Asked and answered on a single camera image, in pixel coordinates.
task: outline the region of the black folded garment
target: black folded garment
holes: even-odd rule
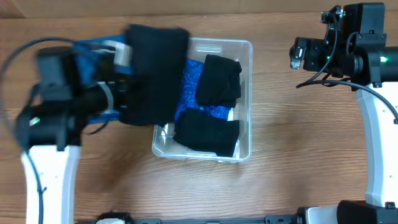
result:
[[[234,108],[241,97],[239,74],[241,64],[217,55],[207,55],[196,93],[197,103],[203,106]]]
[[[127,81],[126,108],[120,121],[132,125],[174,121],[189,33],[180,28],[130,25],[126,43],[132,47],[132,76]]]
[[[239,121],[225,121],[187,109],[181,112],[174,131],[174,140],[190,149],[232,157],[239,137]]]

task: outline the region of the folded black cloth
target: folded black cloth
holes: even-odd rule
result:
[[[241,64],[217,55],[207,55],[196,93],[197,103],[203,106],[234,108],[241,97],[239,74]]]
[[[130,25],[125,33],[132,47],[132,76],[127,81],[126,108],[120,121],[132,125],[174,121],[189,33],[180,28]]]
[[[190,149],[232,157],[239,137],[239,121],[225,121],[187,109],[181,112],[174,131],[174,140]]]

